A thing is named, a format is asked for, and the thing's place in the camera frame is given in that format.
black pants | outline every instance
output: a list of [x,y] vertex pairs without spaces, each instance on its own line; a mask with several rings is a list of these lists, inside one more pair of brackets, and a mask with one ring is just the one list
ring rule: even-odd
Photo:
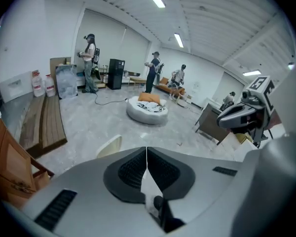
[[146,91],[145,91],[146,93],[151,93],[155,76],[156,76],[156,74],[153,74],[153,73],[148,74],[147,81],[146,81]]

long black hair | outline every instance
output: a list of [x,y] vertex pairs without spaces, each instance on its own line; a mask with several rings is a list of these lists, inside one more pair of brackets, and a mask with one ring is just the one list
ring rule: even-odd
[[89,34],[88,37],[87,37],[87,39],[88,39],[88,38],[91,38],[91,42],[88,43],[88,46],[87,46],[87,48],[85,49],[84,52],[85,52],[85,53],[88,52],[88,49],[89,49],[89,47],[90,47],[91,44],[94,44],[94,52],[95,52],[95,49],[97,48],[97,46],[95,45],[94,34]]

ceiling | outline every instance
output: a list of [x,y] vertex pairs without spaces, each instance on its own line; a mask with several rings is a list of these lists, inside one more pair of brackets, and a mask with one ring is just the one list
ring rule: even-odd
[[[275,83],[288,73],[295,55],[290,31],[273,0],[102,0],[135,18],[164,47],[213,61],[240,78],[259,69]],[[184,48],[179,48],[179,33]]]

person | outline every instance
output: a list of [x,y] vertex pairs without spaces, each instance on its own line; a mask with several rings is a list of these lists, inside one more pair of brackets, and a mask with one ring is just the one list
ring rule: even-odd
[[179,90],[180,83],[184,84],[184,69],[186,65],[181,66],[181,70],[176,70],[172,72],[171,82],[169,83],[170,90],[170,98],[174,99],[177,91]]
[[93,79],[91,78],[91,70],[93,66],[93,56],[95,53],[95,41],[94,34],[89,34],[87,37],[88,46],[85,49],[85,52],[81,55],[84,60],[84,73],[85,73],[85,88],[82,90],[82,93],[96,93],[99,89],[94,86]]
[[227,95],[222,101],[223,101],[223,104],[222,106],[220,107],[220,110],[221,111],[224,111],[226,110],[226,108],[228,108],[229,106],[233,105],[234,103],[234,99],[233,97],[236,95],[235,92],[230,92],[229,95]]
[[151,61],[151,63],[149,63],[149,62],[145,63],[145,66],[149,67],[149,73],[147,76],[145,93],[151,93],[153,81],[154,81],[154,78],[157,74],[156,68],[158,68],[158,65],[160,63],[159,52],[155,52],[152,55],[153,55],[153,60]]

white chair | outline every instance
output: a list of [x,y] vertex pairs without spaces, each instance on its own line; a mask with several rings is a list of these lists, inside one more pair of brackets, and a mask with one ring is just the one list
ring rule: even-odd
[[119,152],[122,146],[122,136],[120,134],[114,136],[104,143],[96,152],[96,158],[102,158]]

